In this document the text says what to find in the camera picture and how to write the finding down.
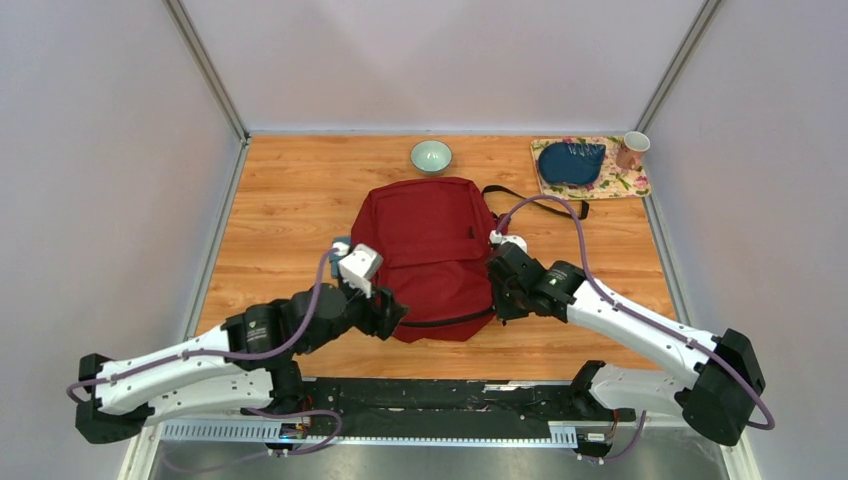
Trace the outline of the dark red student backpack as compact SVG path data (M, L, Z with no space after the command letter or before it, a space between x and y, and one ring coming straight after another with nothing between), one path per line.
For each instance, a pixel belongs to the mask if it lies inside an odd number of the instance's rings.
M374 279L409 312L393 334L402 342L464 342L496 318L486 261L489 233L508 233L485 194L459 177L395 182L371 190L353 223L354 245L376 250Z

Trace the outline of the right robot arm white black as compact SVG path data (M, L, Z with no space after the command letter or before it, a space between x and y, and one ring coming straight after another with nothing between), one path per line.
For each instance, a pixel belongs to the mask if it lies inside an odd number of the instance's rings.
M514 243L486 261L494 295L508 320L531 313L587 328L648 358L656 370L605 361L584 366L570 391L582 418L632 409L676 416L724 446L736 445L761 403L765 379L751 340L733 329L717 335L657 314L566 261L549 267Z

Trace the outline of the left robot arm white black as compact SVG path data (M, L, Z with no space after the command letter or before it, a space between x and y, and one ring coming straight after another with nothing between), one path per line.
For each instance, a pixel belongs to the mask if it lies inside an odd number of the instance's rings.
M184 415L227 410L291 415L306 406L298 355L355 328L386 340L408 312L393 293L327 283L248 307L212 330L141 357L79 361L74 426L91 444L132 438Z

